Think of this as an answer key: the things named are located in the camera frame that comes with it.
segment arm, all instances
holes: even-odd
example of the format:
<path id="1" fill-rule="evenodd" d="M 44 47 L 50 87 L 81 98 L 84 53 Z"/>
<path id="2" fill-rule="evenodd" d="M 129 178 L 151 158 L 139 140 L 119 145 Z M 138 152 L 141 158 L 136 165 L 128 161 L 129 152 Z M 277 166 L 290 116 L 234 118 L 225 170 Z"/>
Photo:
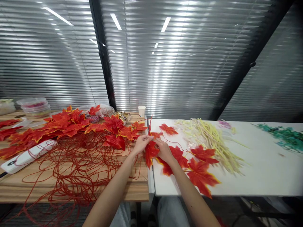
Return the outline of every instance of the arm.
<path id="1" fill-rule="evenodd" d="M 157 138 L 154 140 L 159 149 L 159 157 L 163 159 L 171 167 L 174 176 L 177 180 L 181 195 L 186 204 L 186 207 L 192 217 L 195 226 L 202 227 L 220 227 L 215 215 L 210 210 L 204 199 L 197 191 L 195 186 L 189 180 L 185 172 L 177 160 L 173 157 L 167 143 Z"/>
<path id="2" fill-rule="evenodd" d="M 97 199 L 83 227 L 110 226 L 122 200 L 127 180 L 135 163 L 135 158 L 152 139 L 153 137 L 148 135 L 138 137 L 134 149 Z"/>

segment stack of plastic containers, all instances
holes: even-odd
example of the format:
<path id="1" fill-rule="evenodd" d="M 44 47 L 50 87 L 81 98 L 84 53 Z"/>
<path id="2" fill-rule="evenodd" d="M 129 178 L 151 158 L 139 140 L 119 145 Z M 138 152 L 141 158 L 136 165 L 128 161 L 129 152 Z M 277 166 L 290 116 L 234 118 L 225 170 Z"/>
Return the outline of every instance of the stack of plastic containers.
<path id="1" fill-rule="evenodd" d="M 51 113 L 51 106 L 46 98 L 29 98 L 18 100 L 17 103 L 21 106 L 27 115 L 34 118 L 43 118 Z"/>

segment white table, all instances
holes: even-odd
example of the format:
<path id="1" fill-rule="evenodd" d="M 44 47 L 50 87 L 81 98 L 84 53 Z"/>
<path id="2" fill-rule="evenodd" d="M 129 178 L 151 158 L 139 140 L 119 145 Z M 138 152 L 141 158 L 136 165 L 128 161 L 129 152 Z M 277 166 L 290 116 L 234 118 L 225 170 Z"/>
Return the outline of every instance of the white table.
<path id="1" fill-rule="evenodd" d="M 168 126 L 175 126 L 175 120 L 153 119 L 151 131 L 160 132 L 159 126 L 165 123 Z M 301 196 L 303 195 L 303 154 L 292 153 L 283 149 L 275 142 L 270 133 L 251 125 L 262 122 L 229 122 L 236 128 L 233 139 L 243 143 L 249 149 L 233 142 L 224 141 L 230 151 L 243 158 L 251 166 L 245 165 L 241 172 L 245 176 L 234 176 L 223 171 L 221 167 L 210 166 L 209 172 L 213 173 L 221 181 L 215 187 L 208 186 L 213 196 Z M 269 126 L 293 127 L 295 131 L 303 131 L 303 124 L 295 123 L 267 123 Z M 182 131 L 179 135 L 169 136 L 164 133 L 166 139 L 180 143 L 183 150 L 188 149 L 183 139 Z M 174 176 L 162 174 L 162 165 L 153 160 L 153 174 L 155 181 L 155 194 L 157 196 L 180 195 Z"/>

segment plastic container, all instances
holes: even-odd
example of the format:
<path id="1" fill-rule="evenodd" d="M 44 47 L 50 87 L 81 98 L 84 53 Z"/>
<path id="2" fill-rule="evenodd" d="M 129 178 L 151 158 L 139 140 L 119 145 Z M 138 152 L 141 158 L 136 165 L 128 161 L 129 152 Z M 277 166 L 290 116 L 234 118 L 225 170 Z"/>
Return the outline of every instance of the plastic container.
<path id="1" fill-rule="evenodd" d="M 51 106 L 47 105 L 44 108 L 37 108 L 35 111 L 24 111 L 28 116 L 31 116 L 33 118 L 43 118 L 50 116 L 51 113 Z"/>
<path id="2" fill-rule="evenodd" d="M 47 105 L 48 102 L 46 98 L 28 98 L 28 99 L 21 99 L 17 101 L 17 104 L 21 106 L 21 108 L 35 108 L 43 105 Z"/>
<path id="3" fill-rule="evenodd" d="M 32 108 L 21 106 L 21 109 L 23 109 L 26 112 L 36 112 L 36 111 L 44 109 L 44 108 L 46 108 L 48 106 L 49 106 L 49 104 L 48 104 L 48 102 L 46 102 L 46 104 L 43 104 L 43 105 L 37 106 L 37 107 L 32 107 Z"/>
<path id="4" fill-rule="evenodd" d="M 0 115 L 10 114 L 16 111 L 12 99 L 0 99 Z"/>

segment hand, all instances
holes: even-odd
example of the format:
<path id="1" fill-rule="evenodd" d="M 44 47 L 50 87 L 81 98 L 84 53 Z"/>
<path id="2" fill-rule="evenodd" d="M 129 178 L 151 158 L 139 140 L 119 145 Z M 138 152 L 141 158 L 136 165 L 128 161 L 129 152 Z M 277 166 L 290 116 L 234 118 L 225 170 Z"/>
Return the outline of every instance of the hand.
<path id="1" fill-rule="evenodd" d="M 139 136 L 137 139 L 137 142 L 135 144 L 135 147 L 133 148 L 131 153 L 134 154 L 135 156 L 137 154 L 140 154 L 144 150 L 146 145 L 153 139 L 154 139 L 154 136 L 149 136 L 149 135 Z"/>
<path id="2" fill-rule="evenodd" d="M 156 138 L 154 140 L 154 142 L 156 142 L 156 144 L 158 145 L 159 150 L 160 150 L 160 152 L 158 153 L 158 156 L 161 159 L 163 159 L 167 164 L 171 165 L 171 163 L 173 161 L 175 161 L 176 159 L 173 156 L 173 154 L 171 153 L 171 150 L 170 150 L 168 144 L 159 138 Z"/>

